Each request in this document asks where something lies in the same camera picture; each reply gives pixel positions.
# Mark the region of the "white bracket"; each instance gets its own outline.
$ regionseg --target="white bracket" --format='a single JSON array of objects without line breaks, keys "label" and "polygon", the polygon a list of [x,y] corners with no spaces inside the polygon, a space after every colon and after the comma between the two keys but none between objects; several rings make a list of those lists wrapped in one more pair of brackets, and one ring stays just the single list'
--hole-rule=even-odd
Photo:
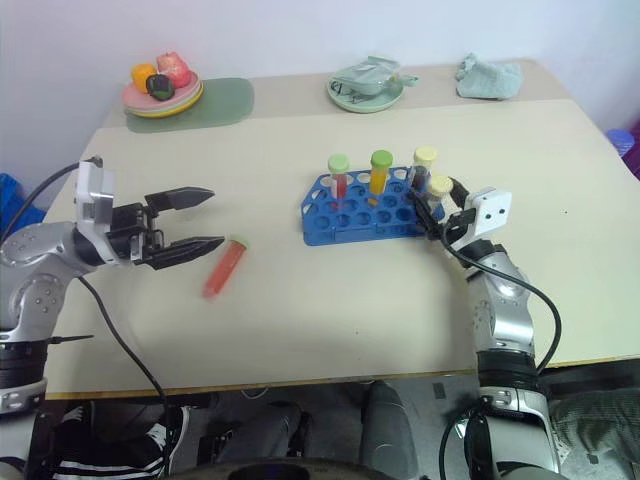
[{"label": "white bracket", "polygon": [[76,184],[78,231],[95,247],[107,265],[118,265],[118,258],[107,239],[113,213],[114,175],[92,162],[80,162]]},{"label": "white bracket", "polygon": [[476,219],[467,233],[453,245],[457,250],[486,237],[506,225],[511,210],[511,192],[487,187],[467,197],[465,210],[475,208]]}]

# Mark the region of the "green plate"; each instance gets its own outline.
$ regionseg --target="green plate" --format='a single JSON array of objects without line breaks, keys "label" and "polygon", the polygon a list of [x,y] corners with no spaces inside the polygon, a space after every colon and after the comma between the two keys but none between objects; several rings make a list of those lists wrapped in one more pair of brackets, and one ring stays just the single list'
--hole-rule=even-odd
[{"label": "green plate", "polygon": [[339,91],[336,91],[335,83],[336,81],[332,78],[327,82],[327,93],[329,97],[331,97],[331,100],[340,108],[354,113],[375,113],[385,110],[398,101],[404,90],[402,83],[391,82],[389,86],[378,95],[373,97],[358,97],[352,93],[339,93]]}]

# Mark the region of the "test tube cap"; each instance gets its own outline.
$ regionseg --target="test tube cap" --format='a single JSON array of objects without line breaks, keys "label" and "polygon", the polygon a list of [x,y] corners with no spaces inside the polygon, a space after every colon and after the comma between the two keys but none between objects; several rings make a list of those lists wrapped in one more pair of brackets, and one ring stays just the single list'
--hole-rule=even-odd
[{"label": "test tube cap", "polygon": [[231,235],[229,237],[229,240],[231,240],[232,242],[237,242],[240,245],[244,246],[244,248],[249,250],[249,241],[245,237],[243,237],[242,235],[238,235],[238,234],[234,233],[233,235]]},{"label": "test tube cap", "polygon": [[432,175],[427,191],[438,197],[444,197],[453,190],[453,181],[445,175]]},{"label": "test tube cap", "polygon": [[345,173],[349,170],[349,157],[342,153],[334,153],[329,157],[328,164],[331,173]]},{"label": "test tube cap", "polygon": [[416,151],[413,152],[413,160],[420,165],[426,165],[430,167],[433,165],[433,162],[438,158],[438,151],[434,147],[430,147],[425,145],[424,147],[416,148]]},{"label": "test tube cap", "polygon": [[393,155],[386,150],[376,150],[371,155],[371,165],[376,168],[389,168],[393,163]]}]

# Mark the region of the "blue test tube rack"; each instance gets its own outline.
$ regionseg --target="blue test tube rack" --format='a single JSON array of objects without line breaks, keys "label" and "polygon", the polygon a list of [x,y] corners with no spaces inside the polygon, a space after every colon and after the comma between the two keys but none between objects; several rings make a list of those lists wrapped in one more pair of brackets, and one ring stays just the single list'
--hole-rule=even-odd
[{"label": "blue test tube rack", "polygon": [[[300,205],[304,242],[317,246],[424,235],[408,198],[408,170],[390,168],[382,195],[369,193],[370,170],[348,172],[347,195],[341,200],[331,196],[331,176],[318,177]],[[439,210],[442,206],[435,212],[436,219],[444,217]]]}]

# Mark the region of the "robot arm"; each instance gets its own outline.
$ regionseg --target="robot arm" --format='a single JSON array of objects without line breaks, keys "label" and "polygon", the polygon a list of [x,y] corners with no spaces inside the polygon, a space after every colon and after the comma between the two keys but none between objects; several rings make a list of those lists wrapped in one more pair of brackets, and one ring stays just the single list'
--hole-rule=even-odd
[{"label": "robot arm", "polygon": [[30,225],[1,245],[0,470],[28,470],[32,427],[46,390],[48,346],[86,338],[52,337],[69,283],[102,264],[148,264],[157,270],[214,250],[224,237],[165,246],[155,227],[160,211],[188,208],[212,195],[188,187],[147,195],[147,205],[113,208],[113,177],[94,158],[79,166],[77,223]]},{"label": "robot arm", "polygon": [[472,480],[564,478],[551,434],[547,399],[534,358],[529,291],[470,262],[526,282],[505,248],[487,236],[506,224],[511,194],[485,189],[469,195],[458,182],[452,198],[462,209],[443,227],[422,199],[413,195],[418,217],[431,240],[456,255],[469,287],[479,396],[483,400],[465,429],[465,455]]}]

